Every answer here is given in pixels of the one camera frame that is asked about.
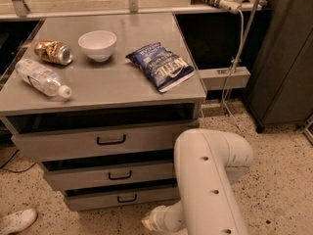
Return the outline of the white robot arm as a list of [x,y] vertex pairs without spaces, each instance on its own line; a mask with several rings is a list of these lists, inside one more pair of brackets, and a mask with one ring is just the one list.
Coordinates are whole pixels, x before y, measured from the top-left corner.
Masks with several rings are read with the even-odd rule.
[[248,235],[231,184],[247,173],[253,151],[244,137],[230,132],[190,129],[174,146],[180,201],[158,206],[142,218],[157,232],[188,235]]

